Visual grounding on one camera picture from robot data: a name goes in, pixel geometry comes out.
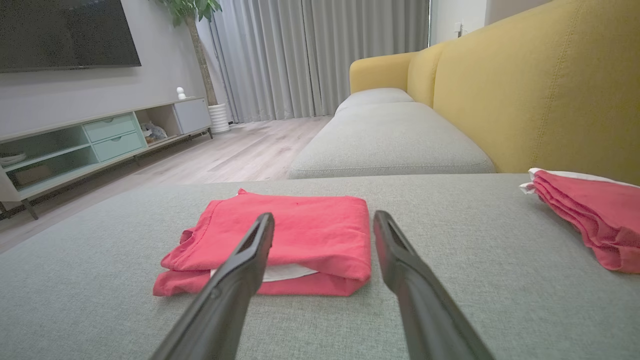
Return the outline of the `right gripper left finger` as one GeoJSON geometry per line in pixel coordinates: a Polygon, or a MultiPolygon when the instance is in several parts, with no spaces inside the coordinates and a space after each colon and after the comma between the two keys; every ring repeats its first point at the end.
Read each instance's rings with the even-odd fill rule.
{"type": "Polygon", "coordinates": [[[275,221],[257,217],[167,333],[152,360],[234,360],[251,298],[265,275],[275,221]]]}

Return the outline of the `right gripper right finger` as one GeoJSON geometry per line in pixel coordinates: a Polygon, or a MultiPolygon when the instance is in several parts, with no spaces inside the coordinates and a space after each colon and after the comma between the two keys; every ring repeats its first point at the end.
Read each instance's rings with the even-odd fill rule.
{"type": "Polygon", "coordinates": [[[375,212],[374,235],[382,280],[397,297],[409,357],[493,359],[470,321],[388,212],[375,212]]]}

